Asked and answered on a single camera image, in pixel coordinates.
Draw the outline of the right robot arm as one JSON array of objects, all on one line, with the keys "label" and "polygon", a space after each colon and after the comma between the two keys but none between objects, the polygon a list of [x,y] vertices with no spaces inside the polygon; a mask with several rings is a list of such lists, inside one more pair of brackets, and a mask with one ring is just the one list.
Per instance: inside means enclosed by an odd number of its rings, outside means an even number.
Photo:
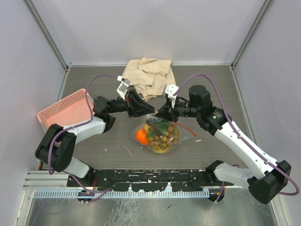
[{"label": "right robot arm", "polygon": [[254,144],[221,108],[213,106],[208,90],[202,85],[189,89],[189,99],[175,95],[176,85],[166,85],[166,103],[156,116],[177,122],[179,117],[196,118],[199,126],[226,144],[247,166],[246,169],[216,160],[206,168],[207,182],[220,182],[246,188],[262,204],[268,204],[287,185],[291,172],[287,161],[277,161]]}]

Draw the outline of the clear zip top bag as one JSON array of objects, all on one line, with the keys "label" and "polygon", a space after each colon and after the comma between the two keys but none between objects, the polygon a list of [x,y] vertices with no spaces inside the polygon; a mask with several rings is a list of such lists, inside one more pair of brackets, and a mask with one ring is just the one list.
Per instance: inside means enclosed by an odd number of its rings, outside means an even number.
[{"label": "clear zip top bag", "polygon": [[142,123],[132,131],[132,138],[142,147],[158,154],[165,154],[178,147],[182,142],[196,137],[189,128],[148,114]]}]

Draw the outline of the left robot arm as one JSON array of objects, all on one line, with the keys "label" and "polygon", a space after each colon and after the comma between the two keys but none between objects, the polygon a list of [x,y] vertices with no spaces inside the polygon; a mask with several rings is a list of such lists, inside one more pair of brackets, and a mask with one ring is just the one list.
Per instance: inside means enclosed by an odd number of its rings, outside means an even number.
[{"label": "left robot arm", "polygon": [[143,101],[136,91],[129,90],[125,98],[109,100],[98,96],[93,101],[92,119],[62,127],[51,125],[35,151],[35,157],[49,166],[49,173],[65,172],[77,177],[83,186],[94,182],[92,167],[73,157],[75,145],[91,136],[109,131],[116,118],[112,113],[126,112],[130,118],[154,113],[155,108]]}]

